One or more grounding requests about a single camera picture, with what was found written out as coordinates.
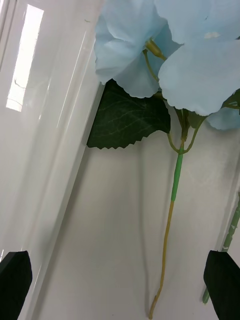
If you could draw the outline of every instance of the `black object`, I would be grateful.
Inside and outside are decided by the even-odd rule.
[[[219,320],[240,320],[240,269],[227,252],[209,252],[204,281]]]
[[[0,263],[1,320],[18,319],[32,280],[28,252],[9,252]]]

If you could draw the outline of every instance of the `flower petal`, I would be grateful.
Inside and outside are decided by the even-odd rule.
[[[239,110],[224,107],[218,112],[210,114],[207,122],[218,130],[230,130],[240,128]]]
[[[163,61],[150,52],[148,52],[147,56],[153,72],[157,75]],[[113,79],[131,97],[149,98],[159,89],[158,82],[148,70],[143,53],[141,53],[122,73],[118,74]]]
[[[107,0],[101,14],[114,38],[141,47],[166,23],[157,14],[154,0]]]
[[[240,1],[210,0],[210,10],[200,31],[202,39],[235,40],[240,36]]]
[[[210,0],[154,0],[157,13],[167,19],[172,40],[184,44],[199,32],[208,16]]]
[[[118,39],[95,47],[96,74],[103,84],[125,70],[139,54],[130,42]]]
[[[161,66],[162,94],[171,106],[206,116],[240,88],[240,40],[183,45]]]
[[[155,5],[159,16],[167,19],[172,39],[180,44],[240,36],[239,0],[155,0]]]
[[[158,34],[158,36],[154,39],[155,43],[158,45],[158,47],[161,49],[161,52],[165,57],[169,57],[171,54],[173,54],[181,45],[174,42],[172,40],[172,34],[169,29],[169,25],[166,24],[161,32]]]
[[[96,73],[105,84],[141,54],[150,37],[167,23],[154,0],[107,0],[96,25]]]

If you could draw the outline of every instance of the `glossy white panel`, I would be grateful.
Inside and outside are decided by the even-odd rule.
[[[0,70],[0,253],[30,253],[20,320],[32,317],[101,96],[93,54],[101,2],[20,0],[12,16]]]
[[[218,319],[211,301],[201,302],[203,273],[238,201],[239,156],[239,130],[206,124],[184,155],[155,320]],[[126,149],[86,150],[34,320],[147,319],[176,158],[162,132]],[[229,253],[240,266],[239,246],[237,229]]]

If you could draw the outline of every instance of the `white wall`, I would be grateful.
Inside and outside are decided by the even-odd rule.
[[[183,157],[154,319],[217,319],[212,304],[200,302],[203,272],[237,202],[239,151],[239,131],[203,124]],[[176,158],[161,132],[126,149],[86,150],[33,320],[146,318],[160,281]],[[239,244],[237,230],[230,254],[240,265]]]

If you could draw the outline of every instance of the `light blue flower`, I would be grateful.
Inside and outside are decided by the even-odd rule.
[[[172,40],[184,44],[160,68],[163,96],[178,109],[217,112],[240,88],[240,1],[154,1]]]
[[[172,41],[166,19],[158,16],[154,0],[107,0],[96,25],[94,45],[100,81],[105,84],[114,79],[132,97],[155,94],[159,84],[142,53],[151,37],[167,56],[179,48]],[[150,52],[148,59],[158,74],[164,61]]]
[[[207,122],[218,130],[230,130],[240,128],[239,110],[224,107],[218,112],[210,114]]]

